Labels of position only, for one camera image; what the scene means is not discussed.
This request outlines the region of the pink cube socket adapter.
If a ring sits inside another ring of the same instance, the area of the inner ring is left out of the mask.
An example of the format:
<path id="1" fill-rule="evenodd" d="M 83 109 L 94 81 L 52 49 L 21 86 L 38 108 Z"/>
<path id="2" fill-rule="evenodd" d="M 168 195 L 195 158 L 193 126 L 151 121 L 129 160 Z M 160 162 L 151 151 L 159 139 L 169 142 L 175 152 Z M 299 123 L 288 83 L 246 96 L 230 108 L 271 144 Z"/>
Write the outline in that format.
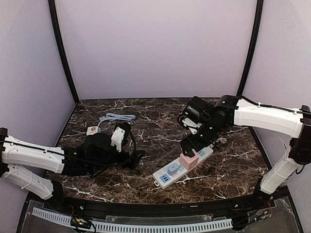
<path id="1" fill-rule="evenodd" d="M 199 160 L 199 155 L 194 153 L 192 157 L 185 156 L 184 154 L 180 154 L 179 163 L 186 169 L 191 170 L 193 169 Z"/>

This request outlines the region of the blue plug adapter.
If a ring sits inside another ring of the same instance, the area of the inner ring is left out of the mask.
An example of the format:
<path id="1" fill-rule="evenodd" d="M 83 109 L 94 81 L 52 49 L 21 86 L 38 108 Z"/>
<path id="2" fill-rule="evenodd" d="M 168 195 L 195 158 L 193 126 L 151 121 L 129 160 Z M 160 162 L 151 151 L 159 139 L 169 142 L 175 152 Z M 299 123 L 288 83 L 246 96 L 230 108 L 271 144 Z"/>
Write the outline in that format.
<path id="1" fill-rule="evenodd" d="M 177 163 L 169 165 L 167 170 L 168 175 L 173 176 L 174 174 L 176 174 L 178 172 L 178 167 L 179 165 Z"/>

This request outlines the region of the white cube socket adapter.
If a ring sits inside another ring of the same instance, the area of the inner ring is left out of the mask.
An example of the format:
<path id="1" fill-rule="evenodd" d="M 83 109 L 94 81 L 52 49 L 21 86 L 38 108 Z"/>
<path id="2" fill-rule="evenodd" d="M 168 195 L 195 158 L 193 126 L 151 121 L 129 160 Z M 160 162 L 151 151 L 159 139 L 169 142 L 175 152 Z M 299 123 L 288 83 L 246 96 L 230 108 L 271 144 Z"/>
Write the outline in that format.
<path id="1" fill-rule="evenodd" d="M 95 133 L 98 132 L 98 127 L 97 126 L 90 126 L 87 128 L 86 135 L 94 135 Z"/>

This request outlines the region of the white colourful power strip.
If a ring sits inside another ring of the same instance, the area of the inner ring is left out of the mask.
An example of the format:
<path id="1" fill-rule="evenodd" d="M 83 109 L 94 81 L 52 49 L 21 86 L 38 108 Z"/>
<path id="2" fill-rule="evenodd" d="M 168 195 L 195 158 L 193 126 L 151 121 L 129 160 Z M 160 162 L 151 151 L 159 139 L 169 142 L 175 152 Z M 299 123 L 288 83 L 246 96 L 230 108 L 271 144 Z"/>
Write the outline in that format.
<path id="1" fill-rule="evenodd" d="M 181 179 L 183 176 L 187 175 L 190 171 L 197 168 L 202 162 L 204 162 L 207 158 L 209 158 L 213 154 L 213 149 L 211 147 L 205 147 L 201 151 L 197 153 L 199 155 L 199 160 L 197 165 L 191 169 L 186 170 L 180 163 L 179 163 L 179 157 L 173 160 L 172 162 L 168 163 L 164 167 L 160 168 L 159 170 L 155 171 L 153 173 L 154 178 L 154 184 L 157 187 L 161 187 L 162 189 L 165 189 L 172 185 L 173 183 L 177 182 L 179 179 Z M 173 176 L 169 176 L 167 173 L 168 166 L 177 163 L 179 165 L 178 172 L 174 174 Z"/>

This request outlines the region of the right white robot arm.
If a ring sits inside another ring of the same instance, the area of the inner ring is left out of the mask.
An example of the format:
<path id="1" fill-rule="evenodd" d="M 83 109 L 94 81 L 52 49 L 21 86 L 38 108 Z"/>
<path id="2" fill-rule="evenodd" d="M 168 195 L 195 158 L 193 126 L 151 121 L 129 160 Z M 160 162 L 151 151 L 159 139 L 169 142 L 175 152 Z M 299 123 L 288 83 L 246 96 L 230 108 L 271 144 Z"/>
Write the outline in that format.
<path id="1" fill-rule="evenodd" d="M 184 155 L 192 157 L 210 146 L 231 126 L 265 129 L 291 138 L 285 155 L 262 177 L 259 193 L 270 195 L 294 172 L 311 162 L 311 110 L 285 108 L 254 102 L 244 96 L 224 95 L 211 106 L 195 96 L 178 116 L 178 123 L 191 131 L 181 142 Z"/>

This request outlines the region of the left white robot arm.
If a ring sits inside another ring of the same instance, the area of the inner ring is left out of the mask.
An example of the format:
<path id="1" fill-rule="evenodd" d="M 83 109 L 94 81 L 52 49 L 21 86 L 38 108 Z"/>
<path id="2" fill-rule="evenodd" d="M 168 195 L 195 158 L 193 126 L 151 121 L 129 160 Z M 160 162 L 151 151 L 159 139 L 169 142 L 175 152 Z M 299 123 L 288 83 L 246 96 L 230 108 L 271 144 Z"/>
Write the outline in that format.
<path id="1" fill-rule="evenodd" d="M 146 154 L 138 150 L 129 124 L 115 127 L 111 135 L 94 133 L 72 147 L 45 147 L 20 141 L 0 130 L 0 176 L 34 193 L 43 200 L 64 200 L 62 184 L 47 180 L 26 166 L 65 176 L 97 176 L 110 167 L 134 169 Z"/>

